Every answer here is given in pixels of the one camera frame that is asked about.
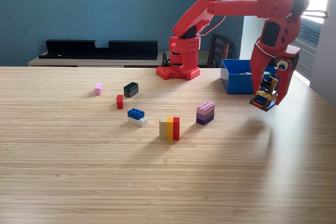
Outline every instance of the table surface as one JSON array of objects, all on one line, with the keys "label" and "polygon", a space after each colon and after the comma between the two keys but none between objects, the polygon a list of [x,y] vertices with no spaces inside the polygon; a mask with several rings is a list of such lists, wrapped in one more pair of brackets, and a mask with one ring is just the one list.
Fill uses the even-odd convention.
[{"label": "table surface", "polygon": [[[100,60],[100,59],[35,59],[28,62],[28,66],[160,66],[162,62],[162,53],[159,52],[156,60]],[[209,51],[198,52],[199,66],[205,66],[208,61]],[[166,52],[166,56],[169,59],[169,52]]]},{"label": "table surface", "polygon": [[[293,77],[266,113],[219,71],[0,68],[0,223],[335,223],[335,108]],[[148,127],[127,122],[133,107]],[[180,141],[159,140],[162,116],[181,118]]]}]

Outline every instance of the lavender lego brick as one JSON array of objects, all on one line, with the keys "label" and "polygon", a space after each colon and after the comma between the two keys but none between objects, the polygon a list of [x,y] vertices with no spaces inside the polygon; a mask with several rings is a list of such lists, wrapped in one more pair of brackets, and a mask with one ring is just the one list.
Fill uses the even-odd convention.
[{"label": "lavender lego brick", "polygon": [[94,92],[95,92],[95,95],[100,95],[101,92],[103,91],[103,83],[98,82],[98,83],[96,84],[94,90],[95,90],[95,91],[94,91]]},{"label": "lavender lego brick", "polygon": [[215,104],[213,102],[205,102],[197,107],[196,113],[206,115],[213,110],[215,110]]},{"label": "lavender lego brick", "polygon": [[206,120],[201,120],[201,119],[198,119],[196,118],[196,123],[199,123],[201,125],[205,125],[207,124],[208,122],[212,121],[214,119],[214,115],[210,116],[208,119]]},{"label": "lavender lego brick", "polygon": [[207,113],[206,115],[202,115],[202,114],[198,114],[196,113],[196,118],[201,119],[201,120],[206,120],[208,119],[210,116],[214,116],[215,115],[215,111],[212,110],[209,113]]}]

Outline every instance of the blue plastic box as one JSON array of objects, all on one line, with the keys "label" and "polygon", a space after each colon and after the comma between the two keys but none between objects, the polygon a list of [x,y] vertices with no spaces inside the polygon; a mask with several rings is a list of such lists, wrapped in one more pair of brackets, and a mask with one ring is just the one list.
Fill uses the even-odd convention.
[{"label": "blue plastic box", "polygon": [[[267,67],[266,72],[276,74],[276,68]],[[249,60],[222,60],[220,75],[224,88],[228,94],[253,94],[253,83]]]}]

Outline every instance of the chair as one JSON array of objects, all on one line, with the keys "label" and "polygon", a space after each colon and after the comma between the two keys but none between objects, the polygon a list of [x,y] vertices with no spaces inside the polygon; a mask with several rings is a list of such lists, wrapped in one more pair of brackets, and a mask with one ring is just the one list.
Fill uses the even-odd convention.
[{"label": "chair", "polygon": [[214,67],[220,68],[223,59],[227,59],[230,54],[230,49],[233,46],[233,42],[219,34],[212,34],[211,45],[209,50],[208,62],[206,66],[208,68]]}]

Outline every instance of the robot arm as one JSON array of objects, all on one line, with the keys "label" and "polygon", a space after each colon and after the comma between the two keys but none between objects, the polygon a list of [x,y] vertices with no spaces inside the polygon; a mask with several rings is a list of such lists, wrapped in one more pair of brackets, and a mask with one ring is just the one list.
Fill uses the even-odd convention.
[{"label": "robot arm", "polygon": [[250,65],[255,93],[260,89],[266,67],[277,68],[278,94],[274,99],[277,105],[287,94],[299,60],[300,49],[289,44],[299,35],[301,15],[308,5],[309,0],[197,0],[173,28],[174,37],[170,38],[171,66],[169,69],[158,67],[156,73],[164,79],[190,80],[198,76],[200,32],[209,25],[214,15],[268,18],[255,43]]},{"label": "robot arm", "polygon": [[278,92],[274,101],[278,105],[286,96],[292,74],[299,61],[300,48],[289,45],[300,32],[301,15],[309,0],[233,0],[212,1],[207,11],[214,15],[257,16],[268,18],[261,36],[255,43],[250,65],[256,93],[260,89],[267,66],[277,68]]}]

